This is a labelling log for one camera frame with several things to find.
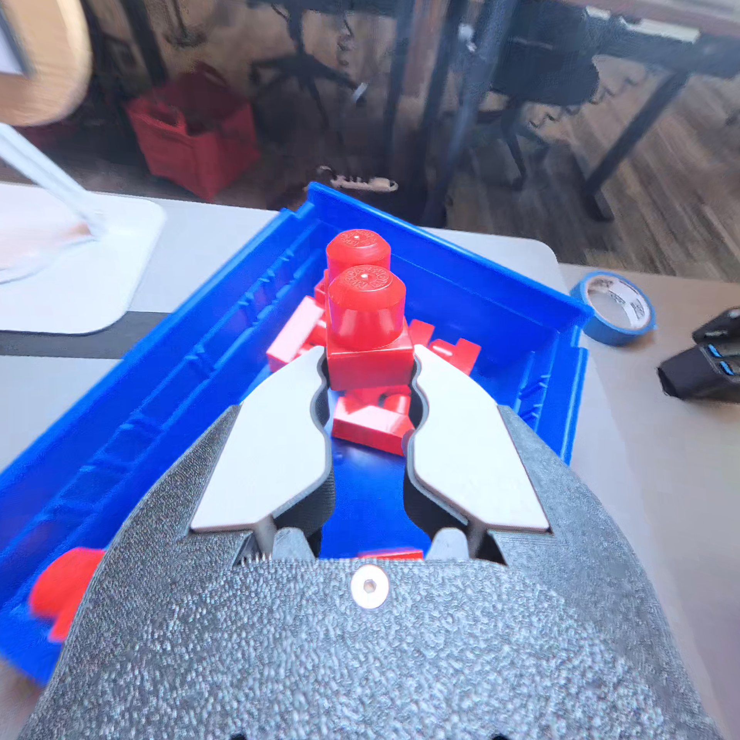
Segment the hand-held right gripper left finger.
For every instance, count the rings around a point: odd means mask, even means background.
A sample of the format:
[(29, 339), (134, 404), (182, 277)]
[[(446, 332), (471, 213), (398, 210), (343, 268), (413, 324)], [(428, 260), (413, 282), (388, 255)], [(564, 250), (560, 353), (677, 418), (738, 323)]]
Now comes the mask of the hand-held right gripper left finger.
[(316, 558), (335, 510), (326, 351), (313, 347), (254, 387), (236, 416), (190, 532), (246, 532), (270, 558)]

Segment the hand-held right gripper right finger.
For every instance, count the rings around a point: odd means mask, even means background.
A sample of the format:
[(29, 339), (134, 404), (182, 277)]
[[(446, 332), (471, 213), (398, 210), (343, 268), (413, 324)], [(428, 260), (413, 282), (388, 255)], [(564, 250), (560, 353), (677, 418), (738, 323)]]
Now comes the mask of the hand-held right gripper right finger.
[(550, 521), (495, 399), (463, 371), (414, 346), (403, 505), (434, 542), (452, 530), (465, 557), (491, 533), (549, 535)]

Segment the cluster of red mega blocks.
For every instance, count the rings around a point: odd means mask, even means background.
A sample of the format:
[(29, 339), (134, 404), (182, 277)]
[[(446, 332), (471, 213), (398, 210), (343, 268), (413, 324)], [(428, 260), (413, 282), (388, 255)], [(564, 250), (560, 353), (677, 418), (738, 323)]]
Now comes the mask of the cluster of red mega blocks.
[[(281, 329), (266, 356), (275, 371), (314, 346), (326, 345), (324, 299), (319, 288), (305, 296)], [(481, 351), (466, 338), (451, 344), (433, 339), (434, 326), (418, 319), (409, 325), (413, 344), (422, 344), (466, 375), (470, 375)], [(378, 386), (351, 390), (335, 406), (331, 435), (378, 451), (402, 455), (402, 439), (412, 429), (408, 386)], [(27, 605), (30, 614), (51, 622), (50, 643), (62, 643), (79, 608), (90, 579), (101, 562), (103, 548), (77, 547), (56, 558), (35, 579)]]

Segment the blue plastic bin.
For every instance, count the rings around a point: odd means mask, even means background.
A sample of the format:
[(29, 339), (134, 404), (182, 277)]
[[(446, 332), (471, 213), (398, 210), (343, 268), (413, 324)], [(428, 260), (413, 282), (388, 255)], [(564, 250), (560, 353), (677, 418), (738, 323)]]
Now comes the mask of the blue plastic bin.
[(266, 378), (266, 352), (323, 276), (339, 232), (392, 247), (405, 315), (481, 347), (473, 378), (564, 462), (573, 449), (594, 311), (368, 204), (313, 184), (133, 347), (2, 472), (2, 658), (44, 685), (61, 645), (28, 607), (72, 548), (104, 548), (138, 501), (230, 405)]

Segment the red joined mega block steps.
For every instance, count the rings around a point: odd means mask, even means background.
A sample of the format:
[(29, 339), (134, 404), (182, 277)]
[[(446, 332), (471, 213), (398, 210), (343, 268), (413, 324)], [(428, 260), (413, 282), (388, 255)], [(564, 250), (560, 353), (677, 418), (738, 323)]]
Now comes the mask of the red joined mega block steps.
[(391, 256), (389, 243), (367, 229), (340, 232), (326, 247), (326, 366), (336, 392), (411, 380), (406, 287), (391, 271)]

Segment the blue masking tape roll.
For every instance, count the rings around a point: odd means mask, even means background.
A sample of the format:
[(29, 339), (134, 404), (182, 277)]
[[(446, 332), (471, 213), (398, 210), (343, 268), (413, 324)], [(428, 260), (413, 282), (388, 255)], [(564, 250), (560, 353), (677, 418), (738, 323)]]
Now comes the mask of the blue masking tape roll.
[(607, 346), (625, 346), (656, 328), (656, 313), (648, 296), (615, 272), (592, 271), (570, 290), (570, 296), (593, 311), (582, 329)]

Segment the black usb hub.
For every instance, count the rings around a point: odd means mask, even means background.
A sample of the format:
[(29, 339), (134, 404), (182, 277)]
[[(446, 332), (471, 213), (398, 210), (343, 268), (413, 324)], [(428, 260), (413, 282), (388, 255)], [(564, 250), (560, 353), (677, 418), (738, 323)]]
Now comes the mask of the black usb hub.
[(657, 368), (661, 387), (680, 400), (739, 403), (739, 308), (696, 329), (693, 345)]

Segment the white document stand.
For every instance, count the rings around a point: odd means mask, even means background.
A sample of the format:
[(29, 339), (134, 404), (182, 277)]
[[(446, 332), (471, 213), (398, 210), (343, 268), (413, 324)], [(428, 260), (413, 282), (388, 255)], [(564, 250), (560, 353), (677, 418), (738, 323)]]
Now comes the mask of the white document stand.
[(128, 311), (166, 223), (152, 200), (85, 190), (1, 125), (1, 330), (88, 335)]

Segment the black tripod pole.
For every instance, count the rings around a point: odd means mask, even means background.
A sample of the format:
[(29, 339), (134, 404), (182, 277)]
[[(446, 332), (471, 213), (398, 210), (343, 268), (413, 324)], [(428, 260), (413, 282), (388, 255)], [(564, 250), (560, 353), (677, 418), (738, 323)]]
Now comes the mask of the black tripod pole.
[(519, 4), (517, 1), (488, 1), (483, 3), (478, 14), (446, 154), (421, 217), (424, 227), (442, 226), (449, 186), (476, 124), (479, 108), (491, 88)]

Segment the black office chair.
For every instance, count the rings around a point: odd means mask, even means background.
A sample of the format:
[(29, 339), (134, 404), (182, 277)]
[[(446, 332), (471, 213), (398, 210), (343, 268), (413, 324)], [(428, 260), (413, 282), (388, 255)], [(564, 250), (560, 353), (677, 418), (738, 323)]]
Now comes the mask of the black office chair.
[(572, 107), (588, 102), (599, 86), (594, 53), (587, 42), (584, 7), (565, 2), (520, 2), (513, 14), (505, 48), (490, 86), (505, 106), (486, 114), (495, 122), (517, 170), (511, 186), (522, 190), (527, 171), (519, 140), (534, 143), (541, 153), (546, 141), (523, 122), (530, 104)]

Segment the wooden desk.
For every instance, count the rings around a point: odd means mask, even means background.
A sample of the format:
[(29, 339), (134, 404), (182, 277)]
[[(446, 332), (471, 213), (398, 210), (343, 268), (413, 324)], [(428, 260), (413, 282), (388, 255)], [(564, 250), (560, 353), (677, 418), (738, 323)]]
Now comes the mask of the wooden desk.
[(733, 79), (739, 70), (738, 2), (591, 1), (597, 56), (654, 66), (665, 77), (591, 171), (577, 160), (580, 197), (596, 221), (614, 219), (602, 187), (693, 76)]

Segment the printed instruction sheet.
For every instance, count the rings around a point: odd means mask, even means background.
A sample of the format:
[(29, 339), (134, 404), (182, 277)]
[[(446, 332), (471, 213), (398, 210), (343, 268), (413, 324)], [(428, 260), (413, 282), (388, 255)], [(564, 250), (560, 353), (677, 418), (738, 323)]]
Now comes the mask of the printed instruction sheet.
[(1, 74), (30, 78), (32, 63), (9, 1), (1, 1)]

